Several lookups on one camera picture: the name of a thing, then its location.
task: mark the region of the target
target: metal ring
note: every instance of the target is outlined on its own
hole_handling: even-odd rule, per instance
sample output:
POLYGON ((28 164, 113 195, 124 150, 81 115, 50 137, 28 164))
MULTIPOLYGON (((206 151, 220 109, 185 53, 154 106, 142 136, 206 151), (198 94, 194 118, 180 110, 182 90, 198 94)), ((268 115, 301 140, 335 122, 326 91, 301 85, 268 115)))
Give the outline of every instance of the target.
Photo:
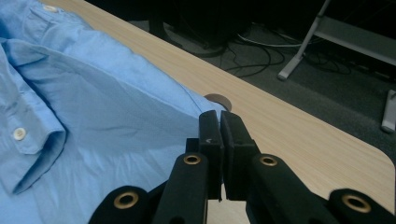
POLYGON ((114 199, 114 206, 118 209, 126 209, 134 206, 137 201, 139 201, 139 195, 134 191, 127 191, 120 194, 119 196, 117 196, 117 198, 114 199), (132 197, 132 200, 127 203, 122 202, 121 199, 127 196, 132 197))
POLYGON ((267 165, 267 166, 276 166, 277 165, 277 160, 272 157, 268 157, 268 156, 261 157, 260 162, 263 165, 267 165))
POLYGON ((342 197, 343 203, 346 204, 350 209, 353 209, 361 213, 369 213, 371 211, 371 206, 363 198, 346 194, 342 197))
POLYGON ((195 155, 190 155, 184 157, 184 162, 186 162, 188 165, 195 165, 201 162, 201 158, 195 155))

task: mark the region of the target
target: dark floor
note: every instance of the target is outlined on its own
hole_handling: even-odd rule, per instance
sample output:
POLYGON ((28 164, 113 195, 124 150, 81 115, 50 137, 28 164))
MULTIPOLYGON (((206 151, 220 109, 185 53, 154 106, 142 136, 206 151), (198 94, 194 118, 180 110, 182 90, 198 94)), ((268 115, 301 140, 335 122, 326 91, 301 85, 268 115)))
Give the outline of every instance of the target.
MULTIPOLYGON (((148 30, 146 21, 131 23, 148 30)), ((202 54, 220 49, 203 49, 195 40, 173 32, 169 26, 165 25, 165 28, 168 35, 187 51, 202 54)), ((240 35, 259 43, 296 43, 258 24, 252 24, 240 35)), ((258 48, 247 45, 236 36, 224 53, 202 59, 379 148, 396 164, 396 134, 384 133, 380 129, 388 91, 396 91, 396 83, 383 73, 367 71, 366 66, 357 67, 318 54, 315 45, 321 40, 315 42, 318 43, 311 45, 312 53, 306 55, 311 63, 303 60, 286 81, 280 81, 276 76, 298 48, 258 48)))

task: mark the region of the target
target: wooden table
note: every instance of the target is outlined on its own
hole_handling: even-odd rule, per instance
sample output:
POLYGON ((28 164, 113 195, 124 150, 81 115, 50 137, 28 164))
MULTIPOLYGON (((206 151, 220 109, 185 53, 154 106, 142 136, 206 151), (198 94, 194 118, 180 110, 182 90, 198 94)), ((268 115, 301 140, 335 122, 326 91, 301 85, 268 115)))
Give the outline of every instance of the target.
MULTIPOLYGON (((379 149, 82 0, 43 0, 77 13, 178 82, 233 104, 260 150, 282 158, 317 195, 361 191, 394 213, 395 167, 379 149)), ((248 223, 244 203, 210 202, 208 223, 248 223)))

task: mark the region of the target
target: button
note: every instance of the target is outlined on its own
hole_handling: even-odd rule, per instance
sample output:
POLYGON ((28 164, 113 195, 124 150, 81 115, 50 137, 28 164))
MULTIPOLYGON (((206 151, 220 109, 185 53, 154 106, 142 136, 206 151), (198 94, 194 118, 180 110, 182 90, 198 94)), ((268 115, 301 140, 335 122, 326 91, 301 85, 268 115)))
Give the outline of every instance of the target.
POLYGON ((58 12, 58 8, 56 8, 56 7, 44 5, 43 8, 44 8, 44 10, 49 11, 49 12, 58 12))
POLYGON ((26 136, 26 130, 24 128, 17 128, 14 131, 14 138, 17 141, 21 141, 26 136))

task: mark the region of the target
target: white button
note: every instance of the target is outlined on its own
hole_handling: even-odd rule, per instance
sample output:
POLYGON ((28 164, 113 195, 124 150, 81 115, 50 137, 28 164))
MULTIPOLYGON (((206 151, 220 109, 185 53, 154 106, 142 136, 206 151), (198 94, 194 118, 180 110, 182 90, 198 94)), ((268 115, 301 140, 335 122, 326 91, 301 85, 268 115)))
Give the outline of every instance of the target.
POLYGON ((58 8, 56 8, 56 7, 44 5, 43 8, 44 8, 44 10, 47 10, 50 12, 58 12, 58 8))
POLYGON ((21 141, 26 136, 26 130, 24 128, 17 128, 14 131, 14 138, 17 141, 21 141))

